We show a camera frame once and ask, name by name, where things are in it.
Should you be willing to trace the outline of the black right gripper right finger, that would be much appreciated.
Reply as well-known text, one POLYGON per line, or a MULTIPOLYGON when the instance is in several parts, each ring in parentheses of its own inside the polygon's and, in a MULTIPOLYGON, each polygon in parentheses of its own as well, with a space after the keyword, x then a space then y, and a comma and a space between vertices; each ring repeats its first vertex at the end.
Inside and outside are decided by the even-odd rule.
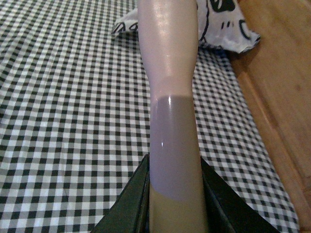
POLYGON ((248 206, 204 159, 201 159, 201 168, 210 233, 278 232, 248 206))

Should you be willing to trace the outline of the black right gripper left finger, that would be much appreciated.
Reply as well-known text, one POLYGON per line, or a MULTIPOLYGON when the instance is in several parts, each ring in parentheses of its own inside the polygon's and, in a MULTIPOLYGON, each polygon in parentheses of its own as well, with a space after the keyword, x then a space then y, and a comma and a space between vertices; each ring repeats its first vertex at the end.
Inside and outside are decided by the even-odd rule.
POLYGON ((109 209, 93 228, 93 233, 149 232, 149 155, 145 155, 133 176, 109 209))

